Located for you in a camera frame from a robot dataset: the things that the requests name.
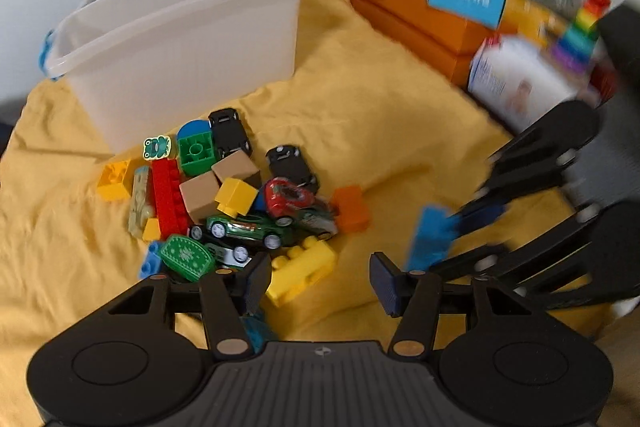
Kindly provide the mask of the green arched snowflake block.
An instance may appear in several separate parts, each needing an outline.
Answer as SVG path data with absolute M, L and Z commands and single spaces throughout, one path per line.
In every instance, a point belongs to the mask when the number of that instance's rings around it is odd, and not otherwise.
M 160 259 L 190 282 L 197 282 L 216 267 L 214 257 L 201 243 L 177 234 L 169 236 L 160 247 Z

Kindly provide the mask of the long blue building brick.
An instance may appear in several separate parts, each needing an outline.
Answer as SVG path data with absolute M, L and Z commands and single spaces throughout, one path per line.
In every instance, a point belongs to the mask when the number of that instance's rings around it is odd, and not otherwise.
M 450 215 L 442 207 L 423 208 L 414 231 L 406 271 L 427 271 L 432 265 L 445 260 L 448 251 L 459 237 L 460 217 Z

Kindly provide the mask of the green toy race car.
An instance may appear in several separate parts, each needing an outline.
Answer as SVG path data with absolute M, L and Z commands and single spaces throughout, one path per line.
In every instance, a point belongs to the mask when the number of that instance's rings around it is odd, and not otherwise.
M 294 245 L 294 234 L 289 227 L 280 227 L 276 222 L 262 216 L 245 216 L 239 219 L 218 213 L 207 218 L 204 225 L 192 225 L 188 236 L 196 241 L 212 236 L 214 239 L 256 243 L 268 251 Z

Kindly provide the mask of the large yellow building brick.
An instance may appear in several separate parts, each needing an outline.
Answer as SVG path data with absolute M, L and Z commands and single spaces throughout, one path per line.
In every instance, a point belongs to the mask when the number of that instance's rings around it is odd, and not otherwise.
M 329 243 L 308 236 L 285 255 L 271 260 L 271 282 L 266 296 L 273 306 L 290 303 L 335 268 L 337 253 Z

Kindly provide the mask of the red toy car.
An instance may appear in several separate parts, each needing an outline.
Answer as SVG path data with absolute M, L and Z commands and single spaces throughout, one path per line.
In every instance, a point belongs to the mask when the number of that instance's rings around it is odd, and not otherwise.
M 262 207 L 278 227 L 288 227 L 302 210 L 314 207 L 316 196 L 283 176 L 266 182 L 259 192 Z

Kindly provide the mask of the grey-green toy train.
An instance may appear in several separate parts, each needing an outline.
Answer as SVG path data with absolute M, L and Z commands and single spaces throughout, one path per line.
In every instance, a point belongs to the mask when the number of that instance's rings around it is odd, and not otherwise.
M 128 216 L 128 232 L 142 239 L 146 224 L 155 217 L 152 171 L 149 166 L 134 170 Z

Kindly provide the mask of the black toy car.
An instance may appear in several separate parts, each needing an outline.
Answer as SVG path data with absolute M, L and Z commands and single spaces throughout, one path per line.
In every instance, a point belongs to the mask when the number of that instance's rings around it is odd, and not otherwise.
M 240 114 L 232 107 L 214 110 L 208 115 L 213 142 L 221 159 L 242 150 L 252 156 L 253 149 L 242 125 Z
M 302 150 L 297 145 L 284 144 L 273 147 L 266 153 L 271 174 L 277 178 L 288 179 L 299 187 L 317 194 L 320 183 L 317 175 L 311 171 Z

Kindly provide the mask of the baby wipes pack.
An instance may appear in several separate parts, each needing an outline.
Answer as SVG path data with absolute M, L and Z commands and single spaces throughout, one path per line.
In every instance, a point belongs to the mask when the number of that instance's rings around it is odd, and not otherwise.
M 472 60 L 466 91 L 516 132 L 578 95 L 538 46 L 514 36 L 482 43 Z

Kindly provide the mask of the light blue small brick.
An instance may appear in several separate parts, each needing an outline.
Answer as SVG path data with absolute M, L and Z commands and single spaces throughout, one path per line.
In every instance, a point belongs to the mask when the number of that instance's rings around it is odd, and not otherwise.
M 164 243 L 160 241 L 149 243 L 148 249 L 146 250 L 146 254 L 140 265 L 138 273 L 138 277 L 140 280 L 144 280 L 147 277 L 152 277 L 152 275 L 160 273 L 160 269 L 162 269 L 162 258 L 160 257 L 160 250 L 162 249 L 163 245 Z

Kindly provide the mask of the long red building brick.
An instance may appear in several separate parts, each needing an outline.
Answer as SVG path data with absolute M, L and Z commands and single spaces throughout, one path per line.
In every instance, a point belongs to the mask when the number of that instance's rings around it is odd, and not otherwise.
M 193 222 L 180 192 L 182 178 L 177 161 L 171 158 L 157 159 L 152 162 L 151 168 L 160 238 L 166 241 L 171 235 L 186 234 Z

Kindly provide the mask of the yellow small building brick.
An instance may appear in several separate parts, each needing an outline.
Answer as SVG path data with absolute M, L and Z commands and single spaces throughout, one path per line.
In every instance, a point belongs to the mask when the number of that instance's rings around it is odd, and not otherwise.
M 218 204 L 217 210 L 231 218 L 245 216 L 252 207 L 257 194 L 257 188 L 245 181 L 227 178 L 222 182 L 215 196 L 215 202 Z

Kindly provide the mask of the orange building brick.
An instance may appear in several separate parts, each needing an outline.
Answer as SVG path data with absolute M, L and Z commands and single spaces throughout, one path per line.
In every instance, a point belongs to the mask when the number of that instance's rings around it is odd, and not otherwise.
M 370 211 L 359 185 L 337 187 L 330 203 L 338 231 L 363 232 L 370 225 Z

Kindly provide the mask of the left wooden cube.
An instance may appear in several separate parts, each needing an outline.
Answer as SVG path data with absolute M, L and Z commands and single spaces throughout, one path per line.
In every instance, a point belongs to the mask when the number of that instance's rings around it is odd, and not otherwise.
M 186 212 L 194 222 L 204 221 L 216 212 L 220 184 L 213 171 L 186 180 L 179 188 Z

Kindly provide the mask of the wooden cube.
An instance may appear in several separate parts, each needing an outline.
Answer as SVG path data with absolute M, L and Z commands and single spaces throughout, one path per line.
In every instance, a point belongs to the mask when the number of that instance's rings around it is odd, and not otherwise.
M 232 154 L 212 166 L 212 171 L 220 183 L 228 178 L 239 179 L 241 181 L 259 188 L 262 186 L 262 174 L 260 169 L 254 164 L 244 152 L 236 150 Z
M 194 222 L 204 221 L 216 212 L 220 184 L 213 171 L 186 180 L 179 188 L 186 212 Z

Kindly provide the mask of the right wooden cube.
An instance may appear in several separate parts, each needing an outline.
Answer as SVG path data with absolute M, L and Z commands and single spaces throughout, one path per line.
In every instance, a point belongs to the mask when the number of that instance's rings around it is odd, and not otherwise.
M 220 183 L 228 178 L 239 179 L 241 181 L 259 188 L 262 186 L 262 174 L 260 169 L 254 164 L 244 152 L 236 150 L 232 154 L 212 166 L 212 171 Z

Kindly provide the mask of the green square building brick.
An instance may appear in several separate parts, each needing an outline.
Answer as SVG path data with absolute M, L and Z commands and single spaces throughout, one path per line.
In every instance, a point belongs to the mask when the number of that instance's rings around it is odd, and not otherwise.
M 186 176 L 206 173 L 219 159 L 209 131 L 179 139 L 178 147 L 180 169 Z

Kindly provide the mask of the yellow hollow building brick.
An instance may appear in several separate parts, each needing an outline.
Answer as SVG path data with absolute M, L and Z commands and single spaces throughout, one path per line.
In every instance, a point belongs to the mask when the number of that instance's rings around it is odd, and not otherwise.
M 131 196 L 131 161 L 121 160 L 106 164 L 96 184 L 98 193 L 105 202 L 128 199 Z

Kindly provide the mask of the green frog tile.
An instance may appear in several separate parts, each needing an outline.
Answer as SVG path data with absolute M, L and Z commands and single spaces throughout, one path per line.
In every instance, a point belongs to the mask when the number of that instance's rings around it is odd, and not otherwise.
M 146 161 L 167 158 L 171 151 L 172 139 L 169 135 L 152 136 L 146 138 L 142 144 L 142 157 Z

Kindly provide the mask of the blue round disc piece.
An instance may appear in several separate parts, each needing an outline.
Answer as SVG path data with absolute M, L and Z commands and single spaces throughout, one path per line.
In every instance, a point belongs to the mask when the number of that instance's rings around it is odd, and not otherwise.
M 202 134 L 210 131 L 209 121 L 195 119 L 184 124 L 176 133 L 176 140 L 189 138 L 189 136 Z

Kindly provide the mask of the yellow quilted cloth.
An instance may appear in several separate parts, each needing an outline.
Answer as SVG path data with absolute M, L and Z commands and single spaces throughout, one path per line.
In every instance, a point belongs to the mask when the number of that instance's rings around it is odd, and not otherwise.
M 504 131 L 449 81 L 383 37 L 347 0 L 300 0 L 295 75 L 235 101 L 254 157 L 298 145 L 324 194 L 357 184 L 371 222 L 338 236 L 335 270 L 267 320 L 294 340 L 376 339 L 394 322 L 371 289 L 373 251 L 404 260 L 422 208 L 467 202 Z M 32 89 L 1 161 L 1 421 L 35 426 L 35 351 L 138 277 L 126 202 L 96 180 L 110 154 L 64 80 Z

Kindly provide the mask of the orange flat boxes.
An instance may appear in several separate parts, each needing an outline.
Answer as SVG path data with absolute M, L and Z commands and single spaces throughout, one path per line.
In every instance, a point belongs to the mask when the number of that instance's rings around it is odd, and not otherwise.
M 374 29 L 403 44 L 461 89 L 485 40 L 516 35 L 536 46 L 546 46 L 567 26 L 562 16 L 532 0 L 506 0 L 496 29 L 434 9 L 426 0 L 349 1 Z

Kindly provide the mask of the translucent white storage bin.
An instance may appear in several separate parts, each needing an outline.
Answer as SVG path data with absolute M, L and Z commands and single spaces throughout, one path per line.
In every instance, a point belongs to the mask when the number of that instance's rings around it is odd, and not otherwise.
M 300 0 L 96 0 L 48 41 L 114 153 L 294 72 Z

